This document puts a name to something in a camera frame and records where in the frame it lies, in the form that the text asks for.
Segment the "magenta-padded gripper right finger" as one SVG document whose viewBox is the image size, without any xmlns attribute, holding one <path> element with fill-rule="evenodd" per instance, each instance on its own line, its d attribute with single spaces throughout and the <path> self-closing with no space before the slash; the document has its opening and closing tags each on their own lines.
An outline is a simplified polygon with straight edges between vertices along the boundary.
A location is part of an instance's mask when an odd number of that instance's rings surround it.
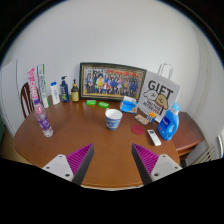
<svg viewBox="0 0 224 224">
<path fill-rule="evenodd" d="M 157 155 L 137 144 L 132 144 L 132 155 L 144 185 L 181 170 L 167 154 Z"/>
</svg>

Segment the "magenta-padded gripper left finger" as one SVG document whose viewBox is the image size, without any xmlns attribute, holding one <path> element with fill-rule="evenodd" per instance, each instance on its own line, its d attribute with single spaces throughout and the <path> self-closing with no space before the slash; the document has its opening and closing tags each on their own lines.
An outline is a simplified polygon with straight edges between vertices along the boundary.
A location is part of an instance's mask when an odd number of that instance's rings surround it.
<svg viewBox="0 0 224 224">
<path fill-rule="evenodd" d="M 43 167 L 43 170 L 73 182 L 76 185 L 81 185 L 93 155 L 94 145 L 89 144 L 67 156 L 58 154 Z"/>
</svg>

